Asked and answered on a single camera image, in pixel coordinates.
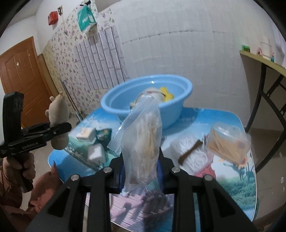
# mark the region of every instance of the blue gripper pad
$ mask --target blue gripper pad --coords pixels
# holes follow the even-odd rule
[[[119,189],[120,189],[120,191],[122,191],[122,189],[124,188],[125,177],[126,177],[125,176],[125,168],[124,168],[124,164],[123,164],[123,166],[121,168],[121,172],[120,172],[120,177],[119,177]],[[158,179],[160,190],[163,191],[163,170],[162,170],[160,160],[158,160],[158,162],[157,162],[157,179]]]

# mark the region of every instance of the brick pattern wallpaper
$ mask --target brick pattern wallpaper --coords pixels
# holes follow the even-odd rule
[[[80,73],[86,86],[106,89],[129,80],[116,27],[99,32],[74,47]]]

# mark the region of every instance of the white plush toy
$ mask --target white plush toy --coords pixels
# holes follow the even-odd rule
[[[69,104],[66,101],[65,96],[63,96],[63,92],[60,92],[56,98],[51,96],[50,100],[52,103],[45,112],[46,116],[49,118],[50,127],[68,122],[72,113],[69,111]],[[51,140],[51,145],[56,150],[62,150],[68,145],[68,142],[68,133],[65,133],[54,137]]]

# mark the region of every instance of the floral wallpaper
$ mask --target floral wallpaper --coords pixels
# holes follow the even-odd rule
[[[92,3],[91,10],[98,24],[97,27],[90,30],[88,36],[82,34],[79,29],[77,22],[78,7],[76,7],[66,18],[65,28],[62,23],[42,52],[57,90],[64,92],[60,81],[62,80],[74,103],[84,115],[88,115],[100,107],[100,99],[108,89],[95,90],[87,86],[80,73],[80,61],[74,55],[74,47],[88,40],[88,37],[97,35],[98,30],[102,31],[114,25],[111,9],[98,13],[96,5]]]

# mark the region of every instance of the wooden door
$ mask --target wooden door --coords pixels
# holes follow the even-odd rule
[[[47,122],[50,91],[41,76],[33,37],[15,45],[0,56],[0,76],[5,93],[24,94],[22,126]]]

